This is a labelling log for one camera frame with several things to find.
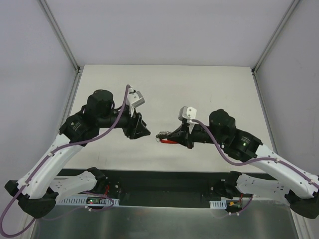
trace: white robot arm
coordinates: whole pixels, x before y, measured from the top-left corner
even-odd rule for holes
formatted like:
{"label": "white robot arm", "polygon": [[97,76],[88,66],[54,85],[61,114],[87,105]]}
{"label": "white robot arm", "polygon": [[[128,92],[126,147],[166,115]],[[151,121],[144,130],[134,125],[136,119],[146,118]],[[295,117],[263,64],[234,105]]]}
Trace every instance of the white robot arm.
{"label": "white robot arm", "polygon": [[[285,160],[260,139],[236,128],[235,119],[224,110],[214,111],[209,116],[209,126],[196,119],[196,109],[183,107],[179,112],[182,125],[174,132],[161,132],[159,140],[169,140],[187,148],[195,142],[214,143],[221,156],[230,164],[251,164],[262,169],[276,180],[264,180],[241,172],[232,171],[225,182],[214,187],[220,196],[255,194],[289,205],[296,213],[316,218],[319,215],[319,178]],[[235,163],[229,157],[241,161]]]}
{"label": "white robot arm", "polygon": [[[87,143],[105,136],[113,128],[122,128],[129,139],[150,135],[142,115],[135,110],[144,102],[140,92],[127,86],[121,109],[114,109],[111,92],[95,91],[81,111],[70,116],[62,125],[55,141],[37,164],[18,181],[8,181],[6,190],[13,197],[21,191],[16,197],[20,207],[31,216],[41,218],[53,209],[56,201],[103,187],[105,175],[97,168],[90,168],[66,180],[54,178]],[[100,128],[109,130],[98,136]]]}

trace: purple cable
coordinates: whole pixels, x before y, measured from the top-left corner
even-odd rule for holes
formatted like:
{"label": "purple cable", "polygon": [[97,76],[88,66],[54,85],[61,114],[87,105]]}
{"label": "purple cable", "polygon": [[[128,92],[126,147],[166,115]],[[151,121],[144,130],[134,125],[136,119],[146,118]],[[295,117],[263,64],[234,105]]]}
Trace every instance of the purple cable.
{"label": "purple cable", "polygon": [[[89,194],[89,195],[93,195],[93,196],[96,196],[96,197],[104,198],[106,200],[109,200],[112,203],[110,206],[104,207],[102,209],[93,209],[93,208],[91,208],[91,211],[93,211],[93,212],[103,212],[103,211],[106,211],[106,210],[108,210],[108,209],[110,209],[111,207],[114,206],[114,201],[111,198],[109,198],[108,196],[106,196],[106,195],[99,195],[99,194],[90,193],[90,192],[83,192],[83,193]],[[55,221],[55,220],[58,220],[58,219],[66,216],[66,215],[69,215],[70,213],[72,213],[72,212],[74,212],[74,211],[76,211],[78,209],[84,209],[84,208],[85,207],[83,207],[83,206],[76,207],[76,208],[73,208],[71,211],[69,211],[69,212],[67,212],[67,213],[65,213],[63,215],[60,215],[60,216],[58,216],[56,218],[48,218],[48,219],[47,218],[41,218],[41,219],[44,220],[44,221]]]}
{"label": "purple cable", "polygon": [[[117,118],[115,119],[114,123],[112,124],[112,126],[107,130],[105,131],[103,134],[93,138],[93,139],[89,139],[89,140],[84,140],[84,141],[81,141],[81,142],[76,142],[76,143],[69,143],[69,144],[65,144],[65,145],[62,145],[60,147],[57,147],[56,149],[54,149],[53,151],[51,151],[52,155],[55,154],[57,151],[61,150],[61,149],[64,149],[64,148],[67,148],[67,147],[70,147],[70,146],[75,146],[75,145],[80,145],[80,144],[86,144],[86,143],[91,143],[91,142],[94,142],[94,141],[97,141],[98,139],[100,138],[103,138],[104,136],[106,136],[109,132],[111,132],[116,124],[119,122],[121,116],[122,116],[122,113],[123,113],[123,110],[124,110],[124,107],[125,107],[125,104],[126,104],[126,100],[127,100],[127,97],[128,97],[128,93],[129,93],[129,88],[131,86],[130,85],[126,85],[126,88],[125,88],[125,94],[124,94],[124,99],[123,99],[123,103],[122,103],[122,106],[121,106],[121,109],[119,111],[119,114],[117,116]],[[43,166],[43,164],[45,164],[45,162],[50,158],[49,155],[47,155],[39,164],[38,166],[35,168],[35,170],[30,174],[30,176],[27,178],[27,180],[25,181],[25,183],[28,183],[31,181],[32,177],[37,173],[37,171]],[[12,204],[15,202],[15,200],[17,199],[18,195],[20,195],[20,193],[25,189],[25,186],[22,186],[19,191],[15,194],[15,196],[11,199],[11,201],[9,202],[9,204],[6,206],[6,208],[4,209],[4,211],[2,212],[1,214],[1,217],[0,217],[0,234],[3,236],[3,237],[6,237],[6,238],[14,238],[18,235],[21,235],[22,233],[24,233],[26,230],[29,229],[29,227],[34,223],[35,219],[33,219],[22,231],[18,232],[18,233],[15,233],[15,234],[12,234],[12,235],[9,235],[9,234],[6,234],[3,230],[3,220],[4,220],[4,217],[5,215],[7,214],[7,212],[9,211],[10,207],[12,206]]]}
{"label": "purple cable", "polygon": [[[200,124],[200,126],[203,127],[203,129],[208,133],[209,137],[211,138],[211,140],[213,141],[214,145],[216,146],[219,154],[222,156],[223,159],[225,159],[225,161],[231,165],[234,166],[243,166],[243,165],[247,165],[247,164],[251,164],[251,163],[255,163],[255,162],[259,162],[259,161],[263,161],[263,160],[268,160],[268,161],[277,161],[275,158],[256,158],[256,159],[251,159],[247,162],[243,162],[243,163],[235,163],[231,160],[229,160],[229,158],[227,158],[227,156],[224,154],[223,150],[220,148],[219,144],[217,143],[217,140],[215,139],[215,137],[213,136],[213,134],[210,132],[210,130],[206,127],[206,125],[204,125],[201,121],[199,120],[195,120],[192,119],[193,122],[196,122],[198,124]],[[290,168],[291,170],[293,170],[294,172],[296,172],[297,174],[299,174],[300,176],[302,176],[305,180],[307,180],[308,182],[311,182],[311,179],[309,177],[307,177],[306,175],[304,175],[302,172],[299,172],[294,166],[291,166],[290,164],[283,162],[283,161],[278,161],[279,163],[283,164],[284,166]],[[312,183],[316,188],[319,189],[319,185],[317,183]]]}

